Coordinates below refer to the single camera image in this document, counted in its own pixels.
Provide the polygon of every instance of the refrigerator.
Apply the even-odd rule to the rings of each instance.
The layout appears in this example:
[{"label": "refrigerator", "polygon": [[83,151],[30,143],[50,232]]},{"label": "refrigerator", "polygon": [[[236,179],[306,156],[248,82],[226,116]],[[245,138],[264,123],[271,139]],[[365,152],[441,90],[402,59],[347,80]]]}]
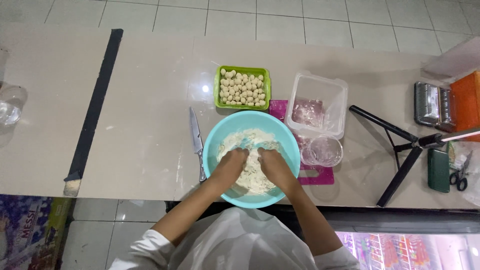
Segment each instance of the refrigerator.
[{"label": "refrigerator", "polygon": [[480,270],[478,210],[319,209],[362,270]]}]

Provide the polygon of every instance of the green container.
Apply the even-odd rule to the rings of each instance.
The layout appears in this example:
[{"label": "green container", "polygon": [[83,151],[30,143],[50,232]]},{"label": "green container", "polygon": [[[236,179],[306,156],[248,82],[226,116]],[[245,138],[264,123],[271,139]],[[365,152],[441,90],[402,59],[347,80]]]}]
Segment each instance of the green container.
[{"label": "green container", "polygon": [[[264,76],[264,85],[263,85],[263,90],[265,94],[265,105],[264,106],[248,106],[248,105],[232,105],[232,104],[226,104],[223,103],[220,100],[220,79],[222,75],[220,74],[221,69],[225,69],[227,72],[230,72],[232,70],[235,70],[236,72],[240,72],[242,74],[247,74],[248,76],[254,75],[255,77],[258,77],[259,75]],[[230,109],[242,109],[242,110],[266,110],[268,109],[268,106],[270,105],[270,74],[268,73],[268,70],[264,68],[248,68],[248,67],[233,67],[233,66],[220,66],[216,69],[216,75],[215,75],[215,82],[214,82],[214,87],[213,87],[213,96],[215,98],[215,105],[219,108],[230,108]]]}]

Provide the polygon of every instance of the hand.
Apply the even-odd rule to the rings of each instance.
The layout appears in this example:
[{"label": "hand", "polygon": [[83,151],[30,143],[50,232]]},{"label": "hand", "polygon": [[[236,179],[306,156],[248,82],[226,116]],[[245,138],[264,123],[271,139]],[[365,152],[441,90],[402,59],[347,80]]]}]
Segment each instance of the hand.
[{"label": "hand", "polygon": [[297,178],[293,175],[285,159],[276,150],[258,148],[258,161],[265,176],[278,186],[287,196],[296,188],[301,187]]},{"label": "hand", "polygon": [[239,178],[248,155],[249,151],[240,147],[227,152],[204,184],[210,183],[210,188],[221,195]]}]

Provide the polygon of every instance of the flour on counter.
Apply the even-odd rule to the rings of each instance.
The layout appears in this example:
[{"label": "flour on counter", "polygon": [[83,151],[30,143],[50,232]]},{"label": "flour on counter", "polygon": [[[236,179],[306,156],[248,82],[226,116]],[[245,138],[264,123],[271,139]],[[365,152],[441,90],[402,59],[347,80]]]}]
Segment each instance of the flour on counter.
[{"label": "flour on counter", "polygon": [[233,189],[246,189],[248,194],[262,194],[274,188],[275,185],[267,179],[260,168],[257,149],[263,147],[278,150],[279,144],[275,140],[275,135],[263,132],[258,128],[230,133],[218,147],[216,160],[220,162],[228,151],[237,147],[248,149],[250,154],[245,168],[236,182],[239,187],[233,187]]}]

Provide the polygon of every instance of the tiled floor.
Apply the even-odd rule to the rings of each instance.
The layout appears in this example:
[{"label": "tiled floor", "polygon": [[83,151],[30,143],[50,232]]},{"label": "tiled floor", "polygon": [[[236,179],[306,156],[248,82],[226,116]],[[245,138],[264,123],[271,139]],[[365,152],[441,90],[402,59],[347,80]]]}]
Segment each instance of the tiled floor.
[{"label": "tiled floor", "polygon": [[104,269],[165,215],[165,202],[77,199],[62,270]]},{"label": "tiled floor", "polygon": [[[0,22],[323,44],[439,55],[480,35],[480,0],[0,0]],[[163,201],[78,199],[62,269],[103,269]]]},{"label": "tiled floor", "polygon": [[480,35],[480,0],[0,0],[0,22],[438,55]]}]

